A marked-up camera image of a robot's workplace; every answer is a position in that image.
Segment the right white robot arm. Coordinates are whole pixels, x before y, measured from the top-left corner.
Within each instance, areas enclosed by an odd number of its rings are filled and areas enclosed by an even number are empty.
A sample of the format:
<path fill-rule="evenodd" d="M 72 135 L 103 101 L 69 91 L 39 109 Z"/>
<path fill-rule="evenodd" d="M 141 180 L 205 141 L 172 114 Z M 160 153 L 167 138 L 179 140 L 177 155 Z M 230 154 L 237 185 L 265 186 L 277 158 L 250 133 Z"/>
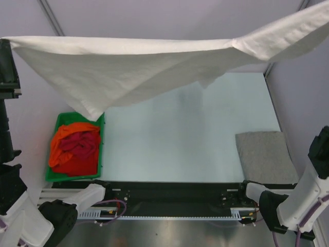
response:
<path fill-rule="evenodd" d="M 237 201 L 242 206 L 257 202 L 272 232 L 311 232 L 315 220 L 328 207 L 328 126 L 314 138 L 308 158 L 310 164 L 289 195 L 274 193 L 261 183 L 245 180 Z"/>

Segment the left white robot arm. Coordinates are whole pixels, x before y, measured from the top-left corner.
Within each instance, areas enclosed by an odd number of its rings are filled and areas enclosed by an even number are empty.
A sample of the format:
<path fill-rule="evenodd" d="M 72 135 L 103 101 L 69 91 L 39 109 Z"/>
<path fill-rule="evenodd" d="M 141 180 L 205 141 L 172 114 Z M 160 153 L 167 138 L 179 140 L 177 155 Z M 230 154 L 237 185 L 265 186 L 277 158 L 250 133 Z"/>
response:
<path fill-rule="evenodd" d="M 101 181 L 66 198 L 33 204 L 20 177 L 21 165 L 8 165 L 20 155 L 12 146 L 5 100 L 20 95 L 20 81 L 9 40 L 1 40 L 1 246 L 57 246 L 73 229 L 78 214 L 96 203 L 107 206 L 114 194 Z"/>

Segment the white printed t-shirt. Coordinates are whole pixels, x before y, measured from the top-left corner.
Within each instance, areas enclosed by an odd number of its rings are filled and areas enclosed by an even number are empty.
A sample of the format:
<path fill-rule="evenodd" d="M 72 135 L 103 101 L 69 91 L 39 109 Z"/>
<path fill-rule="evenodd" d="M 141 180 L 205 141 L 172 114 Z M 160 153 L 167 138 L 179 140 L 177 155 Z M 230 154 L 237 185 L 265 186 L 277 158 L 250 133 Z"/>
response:
<path fill-rule="evenodd" d="M 328 1 L 245 36 L 218 40 L 5 37 L 66 103 L 88 120 L 248 64 L 293 59 L 328 37 Z"/>

